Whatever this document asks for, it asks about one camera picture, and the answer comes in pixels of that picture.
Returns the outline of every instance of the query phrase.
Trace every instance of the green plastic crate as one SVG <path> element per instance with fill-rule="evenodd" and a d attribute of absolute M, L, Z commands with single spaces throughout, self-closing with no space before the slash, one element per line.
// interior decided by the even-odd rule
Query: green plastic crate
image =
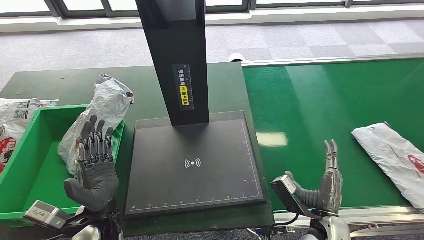
<path fill-rule="evenodd" d="M 0 223 L 10 227 L 32 225 L 22 216 L 36 200 L 51 204 L 68 214 L 79 205 L 69 199 L 64 180 L 72 178 L 58 155 L 58 145 L 65 133 L 85 111 L 87 105 L 40 108 L 0 175 Z M 112 135 L 112 155 L 116 161 L 124 121 Z"/>

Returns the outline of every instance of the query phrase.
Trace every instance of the gray carpet floor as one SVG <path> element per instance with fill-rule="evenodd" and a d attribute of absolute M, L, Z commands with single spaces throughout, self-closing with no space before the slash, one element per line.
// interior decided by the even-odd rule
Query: gray carpet floor
<path fill-rule="evenodd" d="M 424 53 L 424 20 L 297 25 L 208 26 L 207 61 L 287 60 Z M 142 29 L 0 34 L 0 90 L 15 72 L 153 65 Z M 273 237 L 299 240 L 304 231 Z M 131 240 L 254 240 L 245 229 L 164 234 Z M 422 235 L 362 237 L 418 240 Z"/>

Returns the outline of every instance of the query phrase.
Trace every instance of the white plastic bag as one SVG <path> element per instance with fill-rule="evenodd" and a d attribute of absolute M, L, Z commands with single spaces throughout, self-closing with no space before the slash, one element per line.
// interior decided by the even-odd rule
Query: white plastic bag
<path fill-rule="evenodd" d="M 357 128 L 352 134 L 402 196 L 424 213 L 424 153 L 385 123 Z"/>
<path fill-rule="evenodd" d="M 80 137 L 84 124 L 92 115 L 97 115 L 98 119 L 105 121 L 104 132 L 109 127 L 116 129 L 133 103 L 133 96 L 133 92 L 127 86 L 113 77 L 104 73 L 98 77 L 91 103 L 67 131 L 57 150 L 71 175 L 77 173 L 79 152 L 76 141 Z"/>
<path fill-rule="evenodd" d="M 39 98 L 0 99 L 0 174 L 39 106 Z"/>
<path fill-rule="evenodd" d="M 59 106 L 59 99 L 40 100 L 40 108 Z"/>

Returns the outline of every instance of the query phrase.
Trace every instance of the black scanning pad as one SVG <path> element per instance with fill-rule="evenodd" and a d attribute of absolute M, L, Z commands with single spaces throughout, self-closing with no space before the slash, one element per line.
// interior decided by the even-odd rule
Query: black scanning pad
<path fill-rule="evenodd" d="M 265 203 L 242 111 L 210 123 L 136 123 L 125 216 Z"/>

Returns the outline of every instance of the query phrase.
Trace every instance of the cable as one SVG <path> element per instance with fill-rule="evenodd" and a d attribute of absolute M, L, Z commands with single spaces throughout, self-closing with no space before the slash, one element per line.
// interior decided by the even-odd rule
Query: cable
<path fill-rule="evenodd" d="M 290 220 L 290 221 L 288 221 L 288 222 L 272 224 L 272 225 L 269 227 L 268 235 L 267 235 L 266 237 L 267 237 L 269 240 L 271 240 L 271 234 L 273 233 L 273 228 L 274 228 L 274 227 L 290 225 L 290 224 L 292 224 L 292 223 L 296 222 L 296 220 L 297 220 L 298 218 L 299 218 L 299 213 L 297 213 L 297 214 L 296 214 L 296 216 L 295 216 L 292 220 Z"/>
<path fill-rule="evenodd" d="M 60 239 L 63 239 L 64 237 L 65 237 L 64 234 L 60 234 L 60 235 L 54 236 L 52 238 L 49 238 L 47 240 L 60 240 Z"/>
<path fill-rule="evenodd" d="M 258 238 L 258 239 L 260 239 L 260 240 L 262 240 L 262 238 L 255 232 L 255 231 L 253 231 L 252 229 L 250 229 L 250 228 L 246 228 L 246 230 L 247 231 L 249 231 L 249 232 L 251 232 L 252 234 L 254 234 L 254 235 L 256 235 L 256 237 Z"/>

